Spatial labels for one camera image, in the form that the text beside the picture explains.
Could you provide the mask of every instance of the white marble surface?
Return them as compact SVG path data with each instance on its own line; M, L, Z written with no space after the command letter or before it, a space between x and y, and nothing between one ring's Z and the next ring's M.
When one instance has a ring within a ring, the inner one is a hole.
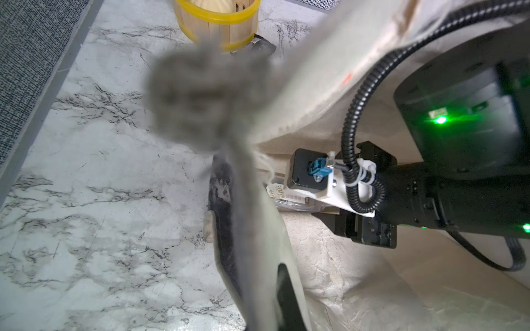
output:
M263 0L295 45L324 14ZM150 63L190 41L170 0L106 0L0 211L0 329L240 330L202 238L211 159L149 131Z

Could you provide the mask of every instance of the wooden bucket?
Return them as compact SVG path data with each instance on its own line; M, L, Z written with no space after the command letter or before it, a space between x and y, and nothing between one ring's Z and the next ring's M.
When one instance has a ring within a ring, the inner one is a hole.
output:
M260 0L232 0L234 13L215 13L174 0L176 20L184 34L194 42L209 36L220 41L226 51L248 44L258 30Z

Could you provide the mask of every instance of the gray cloth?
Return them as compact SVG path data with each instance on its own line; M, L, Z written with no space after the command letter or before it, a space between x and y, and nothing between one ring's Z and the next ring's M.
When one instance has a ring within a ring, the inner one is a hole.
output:
M0 168L88 2L0 1Z

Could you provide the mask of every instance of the black object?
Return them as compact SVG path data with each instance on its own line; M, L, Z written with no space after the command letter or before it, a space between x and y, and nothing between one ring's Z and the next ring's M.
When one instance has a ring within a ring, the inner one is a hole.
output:
M344 180L347 183L353 183L359 172L359 165L356 162L354 146L355 133L361 113L381 81L386 78L395 67L412 53L431 41L463 28L464 26L497 17L518 14L528 10L530 10L530 0L483 1L466 6L450 13L437 29L423 39L415 42L411 46L392 51L378 61L361 84L344 120L341 149L344 163L351 167L350 171L344 172ZM347 187L348 202L354 210L365 213L373 211L379 207L385 198L385 187L378 179L376 179L372 186L374 188L373 198L366 203L360 201L356 187Z
M309 174L309 165L320 157L328 157L325 153L298 148L289 161L289 173L285 184L292 190L305 190L316 193L328 187L328 178L316 182L313 175Z
M464 237L462 237L461 234L454 231L448 231L448 234L451 235L462 247L467 249L473 256L481 260L482 262L486 263L488 266L495 268L500 271L519 271L522 270L525 267L526 264L526 255L523 247L521 246L521 243L516 239L512 237L505 237L506 245L508 246L508 249L510 250L511 258L513 260L511 267L506 268L501 265L498 265L497 263L493 262L492 260L485 257L482 253L478 251L478 249L475 248L475 246L471 245L469 241L467 241Z
M476 179L530 165L529 55L526 21L443 53L396 89L394 100L431 174Z
M351 211L340 210L339 215L314 213L335 235L350 238L354 243L395 248L397 228L383 223L379 216L364 217Z
M424 163L377 174L388 189L381 222L530 238L530 174L464 181L432 176Z
M208 190L208 210L215 214L215 229L219 262L230 283L241 296L237 280L237 266L233 254L232 236L232 168L221 155L215 155L211 165L211 177Z
M254 38L258 38L259 40L256 43L254 43L254 45L252 46L251 48L252 51L258 51L261 53L265 53L269 56L272 55L276 51L276 46L270 41L268 41L267 39L265 39L264 37L258 34L255 34Z
M392 154L373 144L371 141L363 141L357 144L360 149L358 157L370 160L377 165L377 171L384 171L398 164L398 160Z
M289 270L284 263L278 265L278 274L276 279L276 298L280 306L281 315L283 318L283 325L278 327L278 331L307 331L298 301L296 300L296 293L289 276Z

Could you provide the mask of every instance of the fuzzy gray fabric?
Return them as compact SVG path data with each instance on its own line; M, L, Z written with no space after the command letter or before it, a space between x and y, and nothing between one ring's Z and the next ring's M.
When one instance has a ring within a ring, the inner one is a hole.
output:
M0 1L0 168L88 3Z
M267 55L250 50L222 54L202 44L166 55L147 82L147 103L156 132L197 151L220 150L233 169L232 237L248 330L274 331L281 323L268 266L266 214L248 136L272 98Z

